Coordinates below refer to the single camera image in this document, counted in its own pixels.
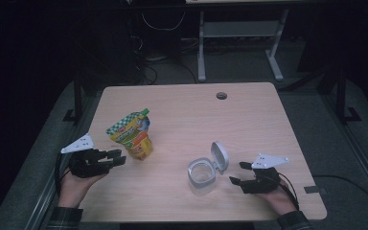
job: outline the colorful snack bag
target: colorful snack bag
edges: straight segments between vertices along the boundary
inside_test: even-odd
[[[114,126],[106,130],[109,138],[124,145],[129,154],[139,160],[144,160],[153,151],[148,137],[150,120],[148,109],[127,115]]]

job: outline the gray carpet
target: gray carpet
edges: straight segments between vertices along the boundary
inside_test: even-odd
[[[206,56],[208,83],[270,81],[276,87],[284,87],[298,81],[304,73],[296,73],[304,42],[281,43],[276,58],[285,80],[277,82],[265,59],[264,49],[269,41],[249,41],[247,47],[227,46],[220,53]],[[195,83],[196,54],[191,52],[181,62],[162,59],[153,62],[157,72],[157,84]],[[145,70],[150,80],[155,72]],[[337,175],[354,181],[368,191],[368,181],[356,157],[348,134],[353,134],[356,143],[368,158],[368,103],[361,90],[348,83],[347,106],[354,107],[362,122],[343,126],[334,115],[334,92],[329,96],[316,93],[317,80],[313,80],[294,92],[279,93],[292,128],[306,157],[313,175]],[[78,126],[62,122],[66,111],[73,108],[73,87],[70,84],[59,97],[55,108],[40,132],[21,172],[13,183],[0,209],[0,229],[44,229],[51,209],[53,189],[45,186],[53,171],[57,152],[72,140],[82,136],[88,129],[101,95],[84,97],[84,114]],[[368,196],[356,186],[334,177],[315,177],[328,216],[312,224],[315,229],[368,229]],[[82,223],[80,229],[119,229],[117,223]],[[278,229],[275,221],[257,222],[256,229]]]

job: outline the open lid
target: open lid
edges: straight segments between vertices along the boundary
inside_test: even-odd
[[[228,169],[229,156],[219,141],[212,143],[211,154],[214,156],[214,167],[218,168],[220,174],[223,174]]]

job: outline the food container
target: food container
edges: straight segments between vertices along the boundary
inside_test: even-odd
[[[218,170],[220,174],[223,174],[228,168],[229,157],[220,142],[216,141],[212,143],[211,154],[214,161],[202,157],[191,162],[188,166],[190,188],[196,196],[203,196],[211,193],[216,184],[216,170]]]

